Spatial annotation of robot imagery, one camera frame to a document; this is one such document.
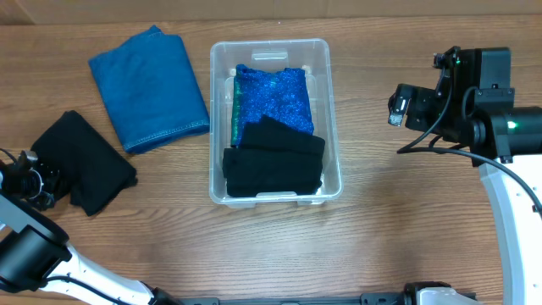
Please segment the black garment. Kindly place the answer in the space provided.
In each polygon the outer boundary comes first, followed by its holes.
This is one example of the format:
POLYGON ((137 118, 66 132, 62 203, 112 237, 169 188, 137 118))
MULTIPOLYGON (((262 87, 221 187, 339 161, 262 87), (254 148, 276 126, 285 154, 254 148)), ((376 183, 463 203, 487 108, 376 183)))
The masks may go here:
POLYGON ((313 195, 322 185, 325 140, 264 116, 246 125, 241 144, 224 149, 223 172, 231 197, 293 192, 313 195))
POLYGON ((31 146, 58 169, 62 195, 87 216, 100 213, 118 194, 137 184, 136 169, 74 110, 65 112, 31 146))

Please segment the shiny blue-green sequin garment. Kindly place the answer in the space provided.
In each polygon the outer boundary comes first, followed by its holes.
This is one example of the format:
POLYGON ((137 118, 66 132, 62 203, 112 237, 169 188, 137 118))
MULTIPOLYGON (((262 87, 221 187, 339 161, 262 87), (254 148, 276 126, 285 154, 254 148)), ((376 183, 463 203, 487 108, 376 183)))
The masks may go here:
POLYGON ((235 68, 230 145, 241 144, 247 124, 268 116, 288 127, 312 134, 314 124, 307 89, 306 71, 285 68, 277 72, 235 68))

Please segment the blue denim jeans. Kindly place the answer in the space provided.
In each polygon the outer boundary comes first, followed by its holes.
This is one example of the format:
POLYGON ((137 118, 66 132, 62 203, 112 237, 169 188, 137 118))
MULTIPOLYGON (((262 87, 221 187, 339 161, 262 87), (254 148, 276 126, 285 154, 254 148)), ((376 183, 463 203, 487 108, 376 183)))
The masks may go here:
POLYGON ((125 152, 143 154, 209 132, 209 114, 180 36, 153 25, 88 64, 125 152))

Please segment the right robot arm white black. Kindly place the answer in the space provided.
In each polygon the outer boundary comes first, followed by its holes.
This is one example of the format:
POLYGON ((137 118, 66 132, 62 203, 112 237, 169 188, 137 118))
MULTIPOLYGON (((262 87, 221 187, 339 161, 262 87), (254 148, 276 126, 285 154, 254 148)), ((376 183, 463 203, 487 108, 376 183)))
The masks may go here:
POLYGON ((470 158, 487 192, 503 274, 505 304, 541 302, 541 109, 517 107, 507 47, 434 55, 434 89, 400 84, 388 102, 390 125, 448 141, 419 141, 400 154, 437 153, 470 158))

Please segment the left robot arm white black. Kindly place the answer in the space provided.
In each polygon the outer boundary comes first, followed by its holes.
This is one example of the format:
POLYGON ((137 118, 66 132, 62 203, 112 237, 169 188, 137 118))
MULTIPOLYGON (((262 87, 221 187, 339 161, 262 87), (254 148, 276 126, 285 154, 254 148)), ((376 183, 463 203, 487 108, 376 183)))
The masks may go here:
POLYGON ((1 164, 1 290, 47 291, 88 304, 179 304, 167 292, 119 276, 77 252, 68 234, 37 211, 55 203, 60 174, 32 151, 1 164))

